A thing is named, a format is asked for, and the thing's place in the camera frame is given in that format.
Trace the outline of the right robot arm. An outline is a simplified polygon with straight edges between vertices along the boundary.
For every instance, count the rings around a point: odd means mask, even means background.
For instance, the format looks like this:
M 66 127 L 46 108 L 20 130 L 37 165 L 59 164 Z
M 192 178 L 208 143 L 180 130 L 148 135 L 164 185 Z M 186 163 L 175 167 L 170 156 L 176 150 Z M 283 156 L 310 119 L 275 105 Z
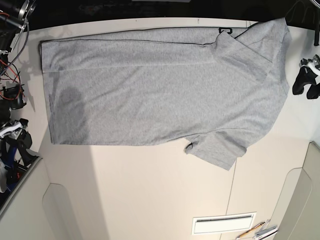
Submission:
M 18 139 L 28 121 L 12 120 L 11 111 L 22 109 L 24 89 L 15 61 L 29 40 L 28 17 L 36 7 L 34 0 L 2 0 L 0 2 L 0 138 Z

